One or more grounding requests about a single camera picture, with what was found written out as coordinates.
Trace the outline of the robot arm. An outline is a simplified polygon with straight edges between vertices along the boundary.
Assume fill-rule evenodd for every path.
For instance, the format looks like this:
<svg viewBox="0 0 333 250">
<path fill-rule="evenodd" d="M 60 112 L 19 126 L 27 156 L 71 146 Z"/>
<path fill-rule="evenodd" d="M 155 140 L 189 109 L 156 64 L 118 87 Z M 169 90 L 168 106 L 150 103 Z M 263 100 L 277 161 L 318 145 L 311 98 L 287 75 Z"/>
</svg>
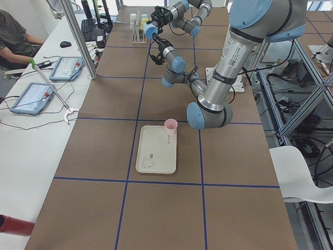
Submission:
<svg viewBox="0 0 333 250">
<path fill-rule="evenodd" d="M 263 41 L 300 37 L 305 32 L 306 6 L 306 1 L 234 1 L 229 12 L 230 37 L 208 84 L 185 70 L 184 59 L 159 34 L 163 26 L 171 24 L 197 36 L 211 13 L 211 2 L 179 1 L 168 8 L 155 8 L 151 15 L 155 25 L 152 39 L 158 44 L 161 61 L 168 64 L 162 82 L 167 87 L 185 83 L 191 89 L 196 101 L 187 107 L 187 121 L 192 128 L 220 128 L 231 121 L 233 112 L 226 96 L 253 47 Z"/>
<path fill-rule="evenodd" d="M 212 7 L 211 1 L 179 1 L 169 7 L 156 6 L 149 21 L 144 24 L 145 35 L 154 39 L 163 32 L 163 27 L 170 26 L 195 38 Z"/>
</svg>

